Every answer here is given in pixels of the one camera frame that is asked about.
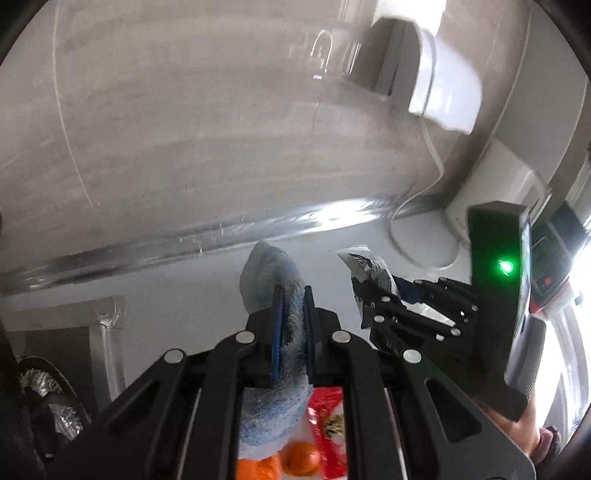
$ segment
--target orange fruit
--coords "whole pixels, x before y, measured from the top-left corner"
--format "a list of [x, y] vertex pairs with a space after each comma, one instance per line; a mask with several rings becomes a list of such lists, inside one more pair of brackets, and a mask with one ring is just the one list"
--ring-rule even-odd
[[281, 464], [287, 475], [313, 476], [320, 471], [320, 451], [311, 443], [290, 443], [281, 451]]
[[280, 480], [281, 459], [279, 454], [257, 460], [238, 460], [236, 464], [236, 480]]

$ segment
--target red snack bag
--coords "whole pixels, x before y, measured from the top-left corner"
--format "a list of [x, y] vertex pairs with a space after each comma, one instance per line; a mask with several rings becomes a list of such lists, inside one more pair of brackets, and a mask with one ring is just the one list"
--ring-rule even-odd
[[315, 388], [307, 408], [308, 421], [322, 457], [326, 480], [347, 475], [343, 389]]

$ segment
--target light blue cloth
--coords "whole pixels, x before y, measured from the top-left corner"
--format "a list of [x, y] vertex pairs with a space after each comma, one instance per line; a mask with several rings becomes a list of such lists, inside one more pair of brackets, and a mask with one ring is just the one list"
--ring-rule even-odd
[[240, 276], [246, 311], [251, 314], [270, 307], [277, 284], [285, 292], [279, 379], [271, 390], [245, 389], [238, 458], [262, 460], [281, 450], [312, 394], [306, 374], [306, 284], [283, 250], [258, 242]]

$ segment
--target green led light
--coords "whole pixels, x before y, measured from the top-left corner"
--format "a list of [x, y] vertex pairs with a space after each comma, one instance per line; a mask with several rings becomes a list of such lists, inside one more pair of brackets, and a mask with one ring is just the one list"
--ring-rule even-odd
[[513, 271], [513, 263], [508, 260], [499, 260], [499, 268], [506, 277]]

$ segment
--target foil-wrapped object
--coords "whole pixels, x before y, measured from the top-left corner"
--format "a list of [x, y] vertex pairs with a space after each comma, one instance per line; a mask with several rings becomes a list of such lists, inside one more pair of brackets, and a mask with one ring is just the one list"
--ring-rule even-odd
[[[49, 393], [63, 393], [57, 380], [48, 372], [39, 369], [25, 371], [20, 377], [20, 384], [21, 388], [29, 387], [42, 397]], [[56, 432], [65, 435], [70, 441], [74, 440], [82, 431], [82, 422], [76, 410], [59, 404], [50, 404], [49, 409], [53, 413]]]

